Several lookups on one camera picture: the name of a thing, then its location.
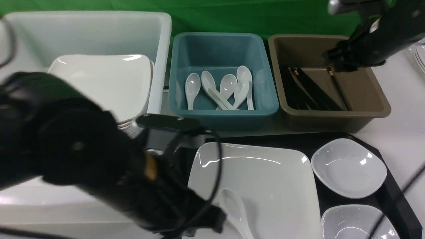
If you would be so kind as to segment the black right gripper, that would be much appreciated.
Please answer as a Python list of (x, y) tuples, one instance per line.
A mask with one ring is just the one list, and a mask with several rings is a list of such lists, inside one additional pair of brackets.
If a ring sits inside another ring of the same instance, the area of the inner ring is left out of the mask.
[(322, 54), (322, 58), (323, 62), (329, 68), (332, 66), (335, 72), (354, 72), (358, 68), (377, 67), (385, 64), (385, 60), (374, 64), (360, 62), (352, 53), (349, 40), (338, 42), (334, 48), (326, 50)]

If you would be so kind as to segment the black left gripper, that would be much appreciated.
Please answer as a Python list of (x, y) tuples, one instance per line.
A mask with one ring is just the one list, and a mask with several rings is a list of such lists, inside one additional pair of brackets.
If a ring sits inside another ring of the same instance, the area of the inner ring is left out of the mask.
[(215, 205), (206, 206), (205, 200), (200, 197), (190, 199), (186, 205), (186, 218), (183, 225), (188, 222), (190, 225), (185, 230), (178, 229), (159, 232), (163, 238), (182, 238), (184, 236), (193, 238), (200, 229), (208, 229), (216, 234), (222, 234), (227, 215), (224, 211)]

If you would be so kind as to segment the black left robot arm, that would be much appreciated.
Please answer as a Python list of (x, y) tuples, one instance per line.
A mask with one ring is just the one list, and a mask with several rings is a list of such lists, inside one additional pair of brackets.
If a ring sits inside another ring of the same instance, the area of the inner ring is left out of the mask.
[(44, 72), (16, 72), (1, 84), (1, 189), (35, 177), (76, 186), (164, 239), (193, 237), (198, 229), (221, 234), (226, 221), (213, 205), (222, 178), (220, 161), (211, 195), (203, 199), (183, 182), (172, 159), (182, 141), (219, 135), (193, 118), (148, 114), (131, 138), (65, 81)]

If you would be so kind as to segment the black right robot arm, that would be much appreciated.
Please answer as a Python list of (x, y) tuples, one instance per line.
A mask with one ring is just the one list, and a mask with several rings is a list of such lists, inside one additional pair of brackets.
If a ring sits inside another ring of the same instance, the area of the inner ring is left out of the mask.
[(349, 39), (323, 53), (324, 62), (336, 72), (354, 72), (361, 67), (384, 65), (394, 54), (424, 38), (423, 0), (330, 0), (332, 16), (358, 12), (361, 22)]

